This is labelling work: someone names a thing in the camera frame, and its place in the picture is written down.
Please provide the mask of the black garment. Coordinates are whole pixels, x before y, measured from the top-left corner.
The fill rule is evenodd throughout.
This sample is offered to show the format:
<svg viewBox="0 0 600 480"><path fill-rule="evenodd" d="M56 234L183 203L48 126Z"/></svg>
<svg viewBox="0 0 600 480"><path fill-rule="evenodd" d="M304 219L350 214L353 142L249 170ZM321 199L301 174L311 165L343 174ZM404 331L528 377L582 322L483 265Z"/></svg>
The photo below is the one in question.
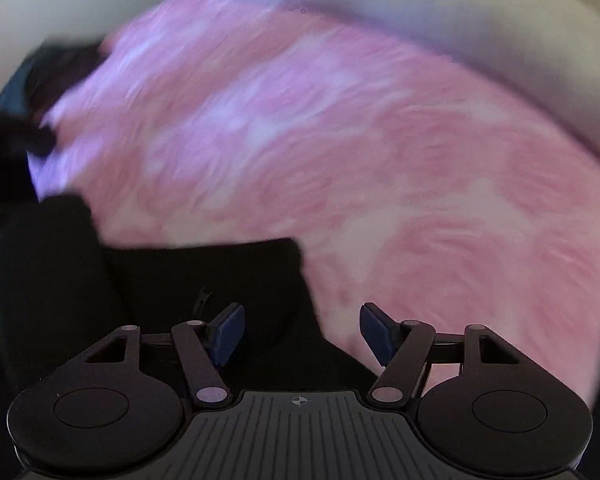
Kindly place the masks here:
<svg viewBox="0 0 600 480"><path fill-rule="evenodd" d="M230 388L369 389L375 374L323 337L291 240L114 248L78 194L38 198L28 159L56 144L42 115L104 59L96 44L39 48L0 96L0 411L122 325L164 333L233 302L246 331L224 367Z"/></svg>

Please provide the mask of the pink rose bed blanket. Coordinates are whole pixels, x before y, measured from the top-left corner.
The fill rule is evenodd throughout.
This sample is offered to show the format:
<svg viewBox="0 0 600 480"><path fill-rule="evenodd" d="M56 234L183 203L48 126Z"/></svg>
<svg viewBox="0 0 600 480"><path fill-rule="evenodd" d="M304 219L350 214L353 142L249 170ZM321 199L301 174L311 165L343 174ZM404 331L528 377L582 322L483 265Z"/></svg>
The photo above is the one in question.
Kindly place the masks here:
<svg viewBox="0 0 600 480"><path fill-rule="evenodd" d="M45 115L24 162L104 239L291 237L327 338L365 364L373 301L445 333L479 323L592 401L600 161L465 66L302 6L166 0Z"/></svg>

